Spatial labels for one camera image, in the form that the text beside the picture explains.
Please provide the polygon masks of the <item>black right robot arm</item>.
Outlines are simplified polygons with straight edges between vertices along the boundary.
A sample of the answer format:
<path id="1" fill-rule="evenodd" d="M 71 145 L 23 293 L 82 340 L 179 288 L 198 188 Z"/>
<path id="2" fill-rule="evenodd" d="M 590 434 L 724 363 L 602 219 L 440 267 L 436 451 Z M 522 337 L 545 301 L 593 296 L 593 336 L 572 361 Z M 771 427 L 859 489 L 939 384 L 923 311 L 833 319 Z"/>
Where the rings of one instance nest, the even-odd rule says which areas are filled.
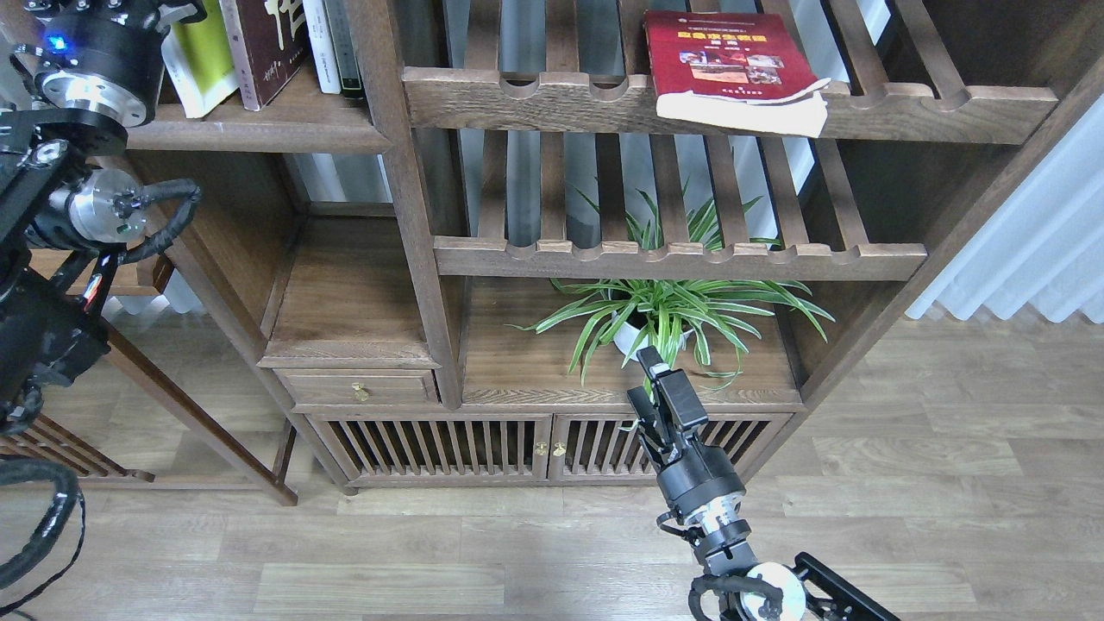
<path id="1" fill-rule="evenodd" d="M 687 594 L 697 620 L 701 599 L 714 593 L 722 620 L 891 620 L 894 615 L 813 555 L 792 566 L 761 562 L 749 546 L 749 523 L 740 518 L 745 488 L 721 448 L 699 436 L 705 406 L 686 373 L 654 347 L 637 354 L 647 382 L 630 390 L 643 452 L 657 473 L 668 509 L 657 519 L 666 533 L 690 543 L 703 573 Z"/>

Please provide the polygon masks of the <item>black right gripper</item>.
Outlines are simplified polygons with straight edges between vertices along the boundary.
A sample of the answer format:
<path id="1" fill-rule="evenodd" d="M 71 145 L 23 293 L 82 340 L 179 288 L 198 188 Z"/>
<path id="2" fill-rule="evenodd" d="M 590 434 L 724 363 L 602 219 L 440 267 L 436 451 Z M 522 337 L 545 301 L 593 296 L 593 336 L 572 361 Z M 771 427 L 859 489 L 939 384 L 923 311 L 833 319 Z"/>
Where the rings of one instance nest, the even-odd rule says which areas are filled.
<path id="1" fill-rule="evenodd" d="M 705 424 L 707 413 L 693 385 L 683 371 L 671 369 L 655 347 L 643 348 L 637 356 L 647 382 L 627 396 L 637 415 L 643 451 L 657 472 L 668 505 L 655 519 L 657 526 L 665 527 L 670 519 L 691 527 L 736 523 L 746 490 L 725 452 L 701 441 L 699 428 Z"/>

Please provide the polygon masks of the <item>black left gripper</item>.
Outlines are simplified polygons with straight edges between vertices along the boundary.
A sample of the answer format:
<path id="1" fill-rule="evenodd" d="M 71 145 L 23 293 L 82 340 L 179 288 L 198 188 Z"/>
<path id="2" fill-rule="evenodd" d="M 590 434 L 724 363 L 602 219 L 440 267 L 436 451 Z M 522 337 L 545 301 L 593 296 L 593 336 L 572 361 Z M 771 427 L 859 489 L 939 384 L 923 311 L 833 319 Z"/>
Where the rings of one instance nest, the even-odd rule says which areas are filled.
<path id="1" fill-rule="evenodd" d="M 44 25 L 17 46 L 17 73 L 36 102 L 97 110 L 134 129 L 153 122 L 163 81 L 161 46 L 178 22 L 208 15 L 201 1 L 23 1 Z"/>

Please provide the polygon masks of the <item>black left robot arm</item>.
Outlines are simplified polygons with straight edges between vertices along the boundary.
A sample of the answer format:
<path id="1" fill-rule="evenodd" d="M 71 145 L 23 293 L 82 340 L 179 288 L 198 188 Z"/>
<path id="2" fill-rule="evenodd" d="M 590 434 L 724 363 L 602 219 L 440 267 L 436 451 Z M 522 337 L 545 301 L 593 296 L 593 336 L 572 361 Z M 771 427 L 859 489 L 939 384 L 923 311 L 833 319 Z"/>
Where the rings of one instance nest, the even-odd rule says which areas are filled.
<path id="1" fill-rule="evenodd" d="M 44 31 L 10 62 L 31 109 L 3 106 L 3 433 L 35 423 L 46 385 L 70 386 L 110 350 L 102 309 L 125 264 L 162 253 L 188 227 L 197 182 L 139 185 L 91 166 L 153 120 L 171 25 L 201 1 L 25 1 Z"/>

